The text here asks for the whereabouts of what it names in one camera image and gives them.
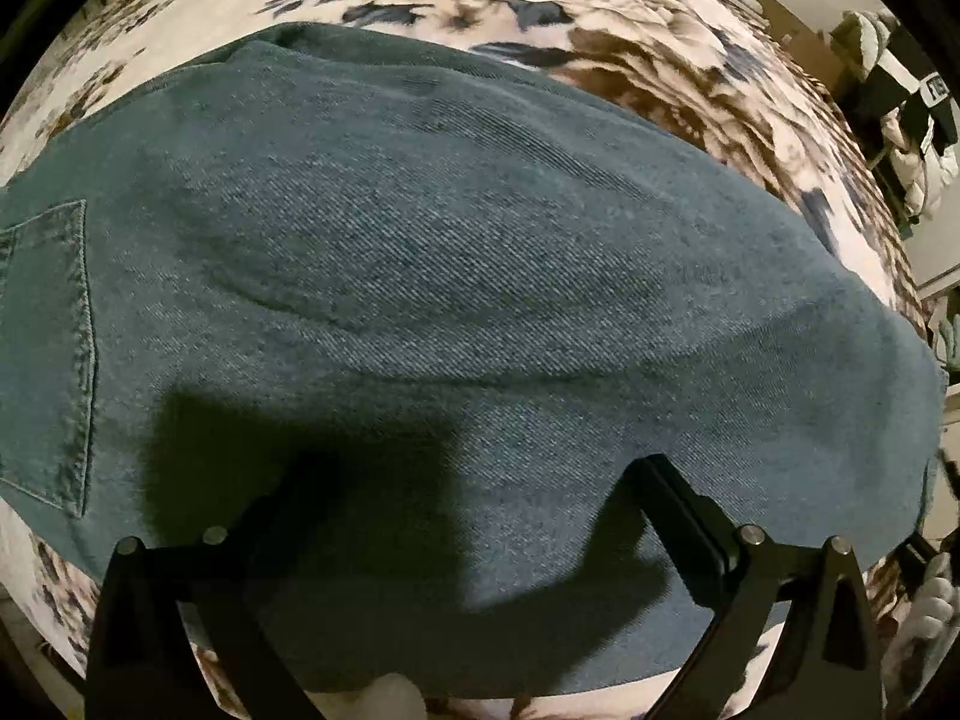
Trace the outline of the floral bed blanket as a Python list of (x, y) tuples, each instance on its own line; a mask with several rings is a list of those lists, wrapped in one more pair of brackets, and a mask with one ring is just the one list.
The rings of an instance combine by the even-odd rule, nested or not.
[[(281, 25), (363, 29), (487, 57), (592, 94), (809, 216), (839, 263), (918, 332), (877, 187), (838, 110), (722, 0), (112, 0), (44, 52), (2, 124), (2, 192), (53, 138), (158, 76)], [(73, 668), (101, 577), (2, 494), (2, 578)]]

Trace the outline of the blue denim jeans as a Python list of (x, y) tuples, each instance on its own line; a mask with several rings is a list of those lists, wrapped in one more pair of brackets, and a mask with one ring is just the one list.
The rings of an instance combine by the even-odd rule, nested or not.
[(799, 215), (640, 117), (404, 37), (281, 25), (2, 192), (2, 494), (91, 577), (247, 535), (314, 691), (672, 670), (706, 616), (636, 458), (778, 541), (913, 526), (942, 379)]

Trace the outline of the brown cardboard box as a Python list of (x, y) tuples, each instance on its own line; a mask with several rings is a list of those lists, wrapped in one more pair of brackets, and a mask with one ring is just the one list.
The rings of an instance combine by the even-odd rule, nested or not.
[(809, 28), (779, 0), (758, 0), (768, 21), (768, 34), (809, 75), (817, 78), (832, 93), (850, 84), (851, 75), (843, 60), (833, 52), (818, 32)]

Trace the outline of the black white jacket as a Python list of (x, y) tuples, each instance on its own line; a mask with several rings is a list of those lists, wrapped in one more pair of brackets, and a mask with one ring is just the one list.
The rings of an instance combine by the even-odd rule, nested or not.
[(893, 140), (882, 132), (885, 122), (900, 130), (901, 149), (921, 146), (931, 138), (935, 153), (942, 156), (958, 143), (952, 92), (903, 26), (892, 31), (878, 54), (859, 91), (854, 118), (867, 158), (875, 158)]

